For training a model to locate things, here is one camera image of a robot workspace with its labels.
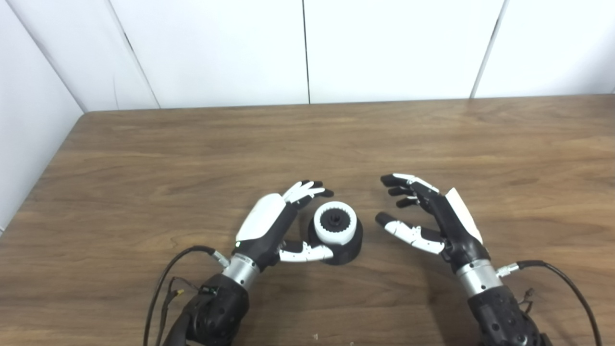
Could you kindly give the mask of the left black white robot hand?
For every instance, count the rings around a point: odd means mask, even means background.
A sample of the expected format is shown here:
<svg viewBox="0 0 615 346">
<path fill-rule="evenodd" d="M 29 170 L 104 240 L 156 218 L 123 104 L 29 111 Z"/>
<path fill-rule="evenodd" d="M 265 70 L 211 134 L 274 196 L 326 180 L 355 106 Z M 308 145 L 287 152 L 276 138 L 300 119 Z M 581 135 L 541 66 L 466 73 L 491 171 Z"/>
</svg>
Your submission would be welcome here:
<svg viewBox="0 0 615 346">
<path fill-rule="evenodd" d="M 234 255 L 249 258 L 260 272 L 279 261 L 303 262 L 328 260 L 334 256 L 326 245 L 306 241 L 286 241 L 285 235 L 314 198 L 332 197 L 321 181 L 301 180 L 284 194 L 272 193 L 260 198 L 240 226 L 235 238 Z"/>
</svg>

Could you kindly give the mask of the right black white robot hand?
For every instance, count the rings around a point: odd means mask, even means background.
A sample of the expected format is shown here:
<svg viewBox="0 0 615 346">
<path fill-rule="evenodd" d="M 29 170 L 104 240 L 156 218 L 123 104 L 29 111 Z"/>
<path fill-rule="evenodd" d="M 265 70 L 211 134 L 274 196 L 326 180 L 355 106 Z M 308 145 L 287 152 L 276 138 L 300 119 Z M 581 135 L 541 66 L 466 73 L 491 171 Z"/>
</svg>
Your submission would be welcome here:
<svg viewBox="0 0 615 346">
<path fill-rule="evenodd" d="M 418 206 L 435 219 L 438 229 L 432 230 L 396 219 L 382 211 L 376 223 L 416 249 L 442 256 L 453 272 L 478 260 L 491 260 L 463 199 L 455 188 L 446 194 L 417 176 L 392 173 L 380 177 L 391 196 L 403 196 L 398 208 Z"/>
</svg>

